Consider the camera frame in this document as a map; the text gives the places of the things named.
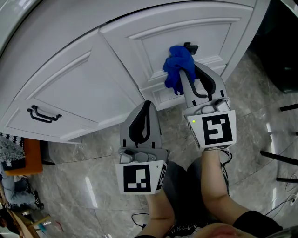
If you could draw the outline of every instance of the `black wire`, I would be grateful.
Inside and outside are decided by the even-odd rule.
[[[272,211],[274,211],[275,209],[279,208],[282,204],[284,204],[284,203],[286,203],[286,202],[290,202],[290,201],[292,201],[292,200],[293,200],[293,198],[290,199],[290,200],[286,200],[286,201],[282,202],[282,203],[279,204],[277,207],[273,208],[270,212],[272,212]]]
[[[27,188],[25,189],[25,191],[29,188],[29,183],[24,179],[24,178],[21,178],[21,180],[23,180],[26,184],[27,184]],[[10,190],[10,189],[8,189],[8,188],[5,188],[3,185],[2,185],[2,187],[4,188],[4,189],[6,189],[6,190],[9,190],[9,191],[12,191],[12,192],[15,192],[15,190]]]
[[[142,214],[143,214],[143,215],[149,215],[148,213],[136,213],[136,214],[132,214],[132,215],[131,215],[131,219],[132,219],[132,221],[134,222],[134,224],[140,226],[141,228],[143,228],[143,227],[142,227],[141,225],[139,225],[137,222],[135,222],[133,216],[135,216],[135,215],[142,215]]]
[[[232,158],[233,158],[233,154],[229,153],[228,151],[225,150],[221,150],[222,152],[224,152],[227,156],[229,156],[229,159],[227,162],[222,163],[222,166],[224,167],[226,164],[228,164],[229,162],[231,162]]]

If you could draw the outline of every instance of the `white cabinet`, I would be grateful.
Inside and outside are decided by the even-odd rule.
[[[14,98],[1,125],[14,133],[69,140],[123,122],[144,101],[98,29],[43,65]],[[62,117],[47,123],[42,115]]]
[[[100,31],[139,86],[143,97],[164,109],[183,102],[164,86],[163,64],[169,48],[198,45],[194,60],[221,74],[234,53],[253,8],[197,1],[140,11],[103,26]]]
[[[145,99],[158,110],[183,103],[164,85],[169,48],[198,45],[194,60],[226,80],[269,2],[44,0],[20,14],[11,8],[20,25],[0,33],[7,42],[0,43],[0,132],[77,143],[123,122]]]

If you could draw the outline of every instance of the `cabinet drawer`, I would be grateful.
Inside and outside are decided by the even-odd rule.
[[[211,68],[218,75],[225,69],[225,65]],[[195,80],[195,86],[200,94],[207,94],[199,80]],[[167,88],[164,82],[140,89],[145,100],[150,100],[154,103],[157,110],[162,110],[170,106],[181,104],[185,101],[184,95],[176,95],[172,88]]]
[[[199,46],[195,61],[227,64],[252,10],[223,2],[174,3],[123,17],[100,31],[143,89],[166,80],[162,67],[169,48],[184,42]]]
[[[61,117],[57,121],[46,123],[38,119],[49,120],[38,116],[33,110],[32,115],[35,117],[33,119],[30,116],[30,112],[27,111],[32,109],[32,105],[37,106],[38,113],[42,115],[56,117],[56,115],[60,114]],[[70,140],[91,130],[90,127],[82,124],[80,118],[74,118],[67,112],[37,100],[13,102],[2,119],[0,126],[13,135],[49,141]]]

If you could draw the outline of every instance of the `black drawer handle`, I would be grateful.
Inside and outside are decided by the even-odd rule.
[[[44,118],[44,119],[47,119],[47,120],[44,120],[44,119],[35,117],[33,115],[33,110],[28,108],[27,112],[30,113],[31,118],[34,119],[34,120],[37,120],[37,121],[41,121],[41,122],[45,122],[45,123],[52,123],[52,121],[57,121],[60,117],[62,117],[60,114],[58,114],[56,117],[49,117],[49,116],[46,116],[46,115],[42,115],[42,114],[38,113],[38,111],[37,111],[38,107],[35,106],[35,105],[32,105],[31,108],[34,109],[34,112],[37,116],[39,116],[41,118]]]

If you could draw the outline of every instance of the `person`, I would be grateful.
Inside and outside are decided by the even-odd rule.
[[[264,238],[283,229],[229,196],[217,150],[187,171],[169,162],[163,188],[146,199],[150,220],[136,238]]]
[[[0,169],[0,193],[5,205],[11,203],[20,206],[35,203],[38,208],[42,208],[43,204],[39,200],[37,191],[31,192],[28,181],[21,179],[15,182],[13,176],[5,174],[2,165]]]
[[[10,232],[23,236],[20,225],[14,221],[12,213],[6,208],[0,209],[0,226],[6,227]]]

